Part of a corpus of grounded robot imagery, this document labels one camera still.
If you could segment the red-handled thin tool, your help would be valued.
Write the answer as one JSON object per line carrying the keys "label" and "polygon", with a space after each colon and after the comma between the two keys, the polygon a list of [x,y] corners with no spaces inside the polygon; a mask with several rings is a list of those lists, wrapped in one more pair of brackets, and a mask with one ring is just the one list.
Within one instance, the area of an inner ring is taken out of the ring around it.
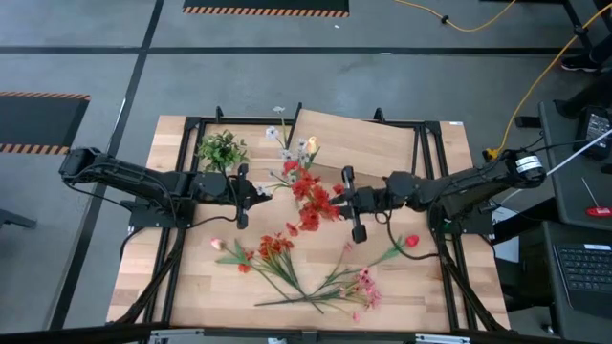
{"label": "red-handled thin tool", "polygon": [[585,213],[590,216],[590,217],[595,217],[595,218],[609,218],[612,217],[612,207],[610,206],[601,206],[599,205],[599,203],[597,202],[590,186],[588,185],[586,179],[581,178],[581,181],[593,203],[592,206],[587,207],[585,209]]}

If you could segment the wooden shelf with black legs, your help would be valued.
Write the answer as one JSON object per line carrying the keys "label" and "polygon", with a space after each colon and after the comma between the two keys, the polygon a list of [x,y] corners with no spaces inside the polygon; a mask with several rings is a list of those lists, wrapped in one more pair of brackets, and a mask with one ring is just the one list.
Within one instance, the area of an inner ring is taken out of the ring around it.
{"label": "wooden shelf with black legs", "polygon": [[384,186],[383,178],[412,168],[414,131],[302,109],[294,139],[317,139],[310,171],[324,183],[340,183],[341,169],[352,166],[355,186]]}

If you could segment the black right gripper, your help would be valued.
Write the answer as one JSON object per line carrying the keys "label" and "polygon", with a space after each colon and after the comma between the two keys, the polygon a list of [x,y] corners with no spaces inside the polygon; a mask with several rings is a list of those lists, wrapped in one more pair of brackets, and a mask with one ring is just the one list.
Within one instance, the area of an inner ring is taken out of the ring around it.
{"label": "black right gripper", "polygon": [[374,214],[385,210],[384,189],[374,189],[370,186],[356,188],[352,166],[343,167],[341,176],[344,192],[331,198],[330,205],[338,207],[340,214],[353,222],[352,239],[355,244],[360,244],[367,240],[366,227],[361,221],[361,214]]}

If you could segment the black handheld device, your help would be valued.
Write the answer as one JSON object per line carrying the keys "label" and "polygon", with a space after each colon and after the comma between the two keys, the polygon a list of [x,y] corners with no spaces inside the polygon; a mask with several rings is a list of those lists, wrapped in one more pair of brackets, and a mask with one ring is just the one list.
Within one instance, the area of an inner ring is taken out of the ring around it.
{"label": "black handheld device", "polygon": [[[576,142],[573,145],[575,152],[596,140],[599,136],[611,129],[611,121],[605,108],[587,106],[579,118]],[[612,152],[612,142],[604,138],[581,152],[582,155],[596,161],[607,159]]]}

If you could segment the person's shoe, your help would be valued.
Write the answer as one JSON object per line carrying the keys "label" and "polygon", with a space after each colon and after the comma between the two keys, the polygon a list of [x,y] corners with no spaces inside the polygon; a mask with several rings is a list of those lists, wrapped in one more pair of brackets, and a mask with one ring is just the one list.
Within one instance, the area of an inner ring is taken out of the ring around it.
{"label": "person's shoe", "polygon": [[560,66],[565,71],[594,73],[601,69],[602,64],[594,62],[587,54],[563,58]]}

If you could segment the black aluminium table frame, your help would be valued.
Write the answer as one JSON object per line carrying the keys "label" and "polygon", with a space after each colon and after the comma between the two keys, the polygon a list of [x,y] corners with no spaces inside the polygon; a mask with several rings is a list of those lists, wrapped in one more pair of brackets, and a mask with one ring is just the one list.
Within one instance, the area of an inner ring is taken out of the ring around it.
{"label": "black aluminium table frame", "polygon": [[[280,127],[281,118],[205,118],[204,134],[231,131],[247,144],[249,179],[269,185],[270,170],[279,170],[279,144],[267,140],[269,126]],[[421,177],[438,178],[470,168],[472,159],[464,125],[451,121],[361,119],[414,131],[412,168]],[[381,304],[372,311],[361,306],[335,302],[350,314],[322,306],[323,314],[310,304],[281,304],[281,296],[255,272],[241,273],[233,265],[216,263],[221,253],[210,244],[218,238],[235,240],[255,249],[265,234],[285,229],[298,217],[290,190],[277,190],[273,198],[249,211],[249,224],[238,229],[230,206],[201,205],[195,211],[198,224],[186,233],[182,258],[175,272],[162,281],[156,298],[147,306],[145,321],[165,321],[174,328],[268,329],[273,331],[365,331],[443,333],[452,327],[482,329],[475,311],[466,306],[458,286],[443,272],[435,257],[436,245],[426,224],[426,215],[403,208],[392,214],[389,225],[372,216],[363,221],[367,240],[348,253],[342,265],[368,266],[400,236],[418,235],[415,247],[370,268],[382,293]],[[297,277],[306,291],[314,290],[336,264],[344,244],[351,239],[348,222],[325,222],[317,231],[298,235],[292,259]]]}

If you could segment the green plant in white pot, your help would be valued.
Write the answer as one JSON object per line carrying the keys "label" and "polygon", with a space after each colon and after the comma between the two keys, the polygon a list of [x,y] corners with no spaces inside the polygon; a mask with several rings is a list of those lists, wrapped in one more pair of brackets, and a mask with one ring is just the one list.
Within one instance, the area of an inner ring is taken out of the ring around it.
{"label": "green plant in white pot", "polygon": [[203,172],[229,173],[234,167],[249,161],[246,142],[237,140],[229,130],[203,136],[196,156]]}

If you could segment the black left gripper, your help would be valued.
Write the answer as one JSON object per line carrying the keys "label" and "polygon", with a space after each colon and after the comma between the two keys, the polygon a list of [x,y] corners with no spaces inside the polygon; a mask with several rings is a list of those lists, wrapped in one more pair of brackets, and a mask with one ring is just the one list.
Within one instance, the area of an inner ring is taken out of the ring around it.
{"label": "black left gripper", "polygon": [[248,197],[248,208],[262,204],[273,197],[273,193],[267,186],[252,184],[249,186],[247,174],[249,167],[246,163],[238,166],[235,177],[226,176],[229,192],[236,208],[235,222],[238,229],[245,229],[249,224],[249,217],[245,206]]}

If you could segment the pink artificial flower bunch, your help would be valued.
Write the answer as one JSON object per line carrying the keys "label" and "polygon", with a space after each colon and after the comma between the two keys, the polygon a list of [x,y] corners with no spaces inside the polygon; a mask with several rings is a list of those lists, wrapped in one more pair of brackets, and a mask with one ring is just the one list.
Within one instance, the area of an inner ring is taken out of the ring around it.
{"label": "pink artificial flower bunch", "polygon": [[[381,301],[374,277],[368,266],[360,269],[342,267],[344,257],[352,251],[352,245],[346,243],[331,272],[323,278],[323,281],[311,292],[304,290],[317,304],[322,307],[330,307],[338,311],[350,314],[354,321],[359,320],[358,312],[348,312],[334,301],[354,303],[363,306],[366,310],[374,309]],[[257,307],[281,305],[280,301],[270,301],[257,304]]]}

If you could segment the red artificial flower bunch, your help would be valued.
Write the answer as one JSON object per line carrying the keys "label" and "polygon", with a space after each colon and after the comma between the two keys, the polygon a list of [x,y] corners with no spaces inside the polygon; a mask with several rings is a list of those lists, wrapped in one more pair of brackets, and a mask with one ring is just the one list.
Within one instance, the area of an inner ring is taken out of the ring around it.
{"label": "red artificial flower bunch", "polygon": [[282,176],[289,179],[295,201],[298,206],[299,220],[295,224],[287,223],[286,228],[292,237],[301,231],[317,231],[321,220],[336,221],[340,211],[336,205],[331,205],[331,197],[320,184],[320,177],[312,175],[298,161],[286,161],[283,164]]}

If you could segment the black laptop keyboard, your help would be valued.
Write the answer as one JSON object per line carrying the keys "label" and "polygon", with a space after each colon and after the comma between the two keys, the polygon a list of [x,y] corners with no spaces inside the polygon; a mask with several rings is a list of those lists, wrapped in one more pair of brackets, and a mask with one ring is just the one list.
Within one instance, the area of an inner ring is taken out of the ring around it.
{"label": "black laptop keyboard", "polygon": [[612,246],[557,244],[554,253],[570,306],[612,319]]}

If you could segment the person's leg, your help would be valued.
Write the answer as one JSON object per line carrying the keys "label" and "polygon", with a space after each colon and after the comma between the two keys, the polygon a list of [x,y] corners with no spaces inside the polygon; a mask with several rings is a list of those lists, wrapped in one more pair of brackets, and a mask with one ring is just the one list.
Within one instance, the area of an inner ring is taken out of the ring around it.
{"label": "person's leg", "polygon": [[602,64],[612,56],[612,33],[607,35],[604,40],[594,46],[589,52],[589,59],[597,64]]}

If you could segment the white flower spray green stems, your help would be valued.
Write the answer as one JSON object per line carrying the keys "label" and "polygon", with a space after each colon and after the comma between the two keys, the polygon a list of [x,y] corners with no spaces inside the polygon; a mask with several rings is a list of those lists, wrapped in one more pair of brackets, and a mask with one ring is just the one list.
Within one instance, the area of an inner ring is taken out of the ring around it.
{"label": "white flower spray green stems", "polygon": [[295,178],[293,177],[287,179],[286,177],[282,176],[283,164],[286,161],[298,161],[301,166],[305,167],[309,171],[315,160],[316,154],[318,153],[318,151],[315,154],[308,153],[308,140],[306,139],[297,139],[296,147],[291,148],[289,135],[290,130],[288,129],[288,126],[286,125],[284,119],[281,120],[279,128],[275,126],[269,126],[265,131],[265,137],[267,140],[273,140],[279,144],[279,155],[282,160],[282,166],[280,170],[269,171],[269,176],[274,179],[274,184],[269,185],[267,187],[272,193],[274,193],[275,190],[280,188],[290,189],[289,183],[292,183],[295,180]]}

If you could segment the black hazard-striped floor mat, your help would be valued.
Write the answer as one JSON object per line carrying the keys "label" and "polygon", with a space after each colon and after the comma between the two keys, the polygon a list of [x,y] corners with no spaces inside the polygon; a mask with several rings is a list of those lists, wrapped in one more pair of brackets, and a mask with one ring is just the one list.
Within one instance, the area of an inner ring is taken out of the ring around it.
{"label": "black hazard-striped floor mat", "polygon": [[89,95],[0,92],[0,153],[67,155]]}
{"label": "black hazard-striped floor mat", "polygon": [[183,13],[251,16],[350,16],[349,0],[184,0]]}

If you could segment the orange-red artificial flower bunch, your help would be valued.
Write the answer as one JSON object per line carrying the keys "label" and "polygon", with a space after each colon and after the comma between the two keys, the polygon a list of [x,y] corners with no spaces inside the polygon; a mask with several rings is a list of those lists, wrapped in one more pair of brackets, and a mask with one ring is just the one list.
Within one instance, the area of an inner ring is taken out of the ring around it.
{"label": "orange-red artificial flower bunch", "polygon": [[281,303],[307,303],[323,314],[322,308],[301,287],[295,271],[292,250],[294,243],[282,234],[264,235],[256,249],[244,248],[235,241],[234,252],[241,273],[255,272],[281,296]]}

